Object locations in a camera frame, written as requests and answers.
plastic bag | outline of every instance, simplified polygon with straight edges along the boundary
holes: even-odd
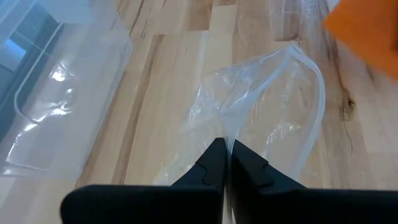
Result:
[[[321,72],[295,45],[218,70],[203,77],[181,128],[184,151],[156,182],[184,175],[217,137],[226,139],[230,155],[238,139],[297,180],[324,111]]]

black plastic part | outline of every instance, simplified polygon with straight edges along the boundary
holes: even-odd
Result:
[[[398,223],[398,192],[306,189],[235,141],[233,208],[243,223]]]
[[[170,187],[92,185],[61,205],[65,224],[222,222],[226,146],[215,139],[195,165]]]

plastic bin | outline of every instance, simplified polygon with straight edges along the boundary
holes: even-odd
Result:
[[[131,53],[112,0],[0,0],[0,174],[78,177]]]

orange object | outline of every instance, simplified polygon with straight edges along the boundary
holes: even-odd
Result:
[[[342,0],[323,25],[370,66],[398,79],[398,0]]]

wooden countertop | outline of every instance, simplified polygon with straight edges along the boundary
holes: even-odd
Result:
[[[313,5],[321,23],[338,0]],[[299,1],[116,0],[134,53],[77,183],[44,180],[20,206],[14,223],[57,223],[58,206],[74,187],[153,184],[175,160],[174,133],[203,74],[271,53],[293,40],[325,79],[326,110],[302,172],[308,187],[398,189],[398,86],[352,56],[327,32],[302,32]]]

